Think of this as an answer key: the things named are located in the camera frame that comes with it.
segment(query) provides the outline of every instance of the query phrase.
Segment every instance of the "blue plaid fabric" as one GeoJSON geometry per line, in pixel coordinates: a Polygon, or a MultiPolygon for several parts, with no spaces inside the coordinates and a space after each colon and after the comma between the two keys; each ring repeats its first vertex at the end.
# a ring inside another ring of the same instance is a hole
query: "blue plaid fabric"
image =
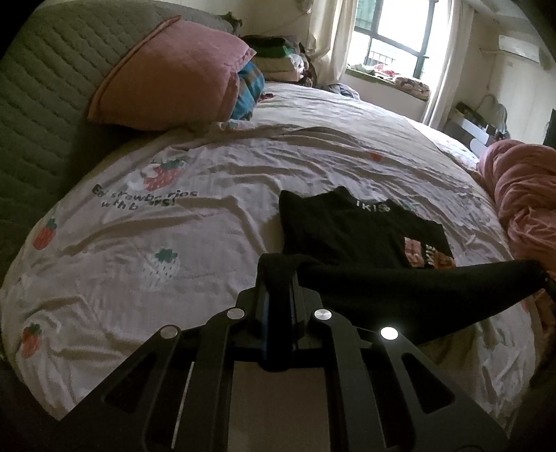
{"type": "Polygon", "coordinates": [[[265,78],[252,61],[247,63],[237,75],[240,78],[240,90],[230,119],[249,121],[265,87],[265,78]]]}

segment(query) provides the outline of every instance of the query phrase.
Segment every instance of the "white curtain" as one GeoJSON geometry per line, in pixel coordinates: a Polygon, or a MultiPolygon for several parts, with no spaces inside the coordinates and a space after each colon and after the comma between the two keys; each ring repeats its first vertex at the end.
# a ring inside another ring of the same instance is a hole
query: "white curtain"
{"type": "Polygon", "coordinates": [[[319,85],[337,83],[346,70],[357,0],[315,0],[307,51],[319,85]]]}
{"type": "Polygon", "coordinates": [[[423,123],[438,129],[448,119],[452,102],[461,79],[461,71],[469,46],[473,8],[463,0],[449,0],[449,33],[444,64],[436,89],[427,102],[423,123]]]}

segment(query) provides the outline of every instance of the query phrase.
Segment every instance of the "white strawberry-print bed sheet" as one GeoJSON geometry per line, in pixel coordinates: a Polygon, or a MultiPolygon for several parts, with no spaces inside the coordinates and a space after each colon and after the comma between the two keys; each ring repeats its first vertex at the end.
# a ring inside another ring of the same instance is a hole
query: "white strawberry-print bed sheet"
{"type": "MultiPolygon", "coordinates": [[[[32,230],[0,292],[2,340],[54,417],[161,326],[233,306],[259,255],[281,250],[282,189],[392,198],[444,225],[457,265],[511,259],[487,194],[403,117],[319,90],[266,91],[250,122],[127,144],[32,230]]],[[[423,349],[508,428],[535,368],[534,321],[517,304],[423,349]]]]}

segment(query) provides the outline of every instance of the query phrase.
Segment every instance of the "white strawberry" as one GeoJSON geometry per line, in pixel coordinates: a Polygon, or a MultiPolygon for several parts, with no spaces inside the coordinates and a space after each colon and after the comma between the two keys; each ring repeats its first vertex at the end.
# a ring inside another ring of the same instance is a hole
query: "white strawberry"
{"type": "Polygon", "coordinates": [[[170,281],[180,268],[180,258],[170,248],[161,248],[147,256],[141,271],[141,290],[154,291],[160,284],[170,281]]]}

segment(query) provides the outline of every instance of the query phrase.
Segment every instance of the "pink pillow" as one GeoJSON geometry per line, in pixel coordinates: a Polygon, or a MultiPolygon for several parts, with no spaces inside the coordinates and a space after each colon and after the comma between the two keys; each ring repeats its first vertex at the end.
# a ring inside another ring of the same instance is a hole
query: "pink pillow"
{"type": "Polygon", "coordinates": [[[180,16],[158,25],[112,69],[88,119],[139,130],[227,121],[255,51],[236,36],[180,16]]]}

